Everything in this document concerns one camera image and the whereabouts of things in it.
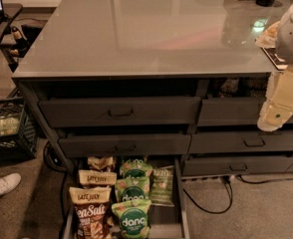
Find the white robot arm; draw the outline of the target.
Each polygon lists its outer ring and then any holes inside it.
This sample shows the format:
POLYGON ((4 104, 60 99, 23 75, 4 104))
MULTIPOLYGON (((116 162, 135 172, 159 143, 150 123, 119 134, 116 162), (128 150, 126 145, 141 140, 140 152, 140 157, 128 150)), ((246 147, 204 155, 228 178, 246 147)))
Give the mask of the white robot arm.
POLYGON ((269 48, 271 38, 277 56, 287 63, 287 68, 272 73, 268 79, 266 100, 257 121, 263 131, 275 131, 293 116, 293 3, 279 22, 263 32, 256 45, 269 48))

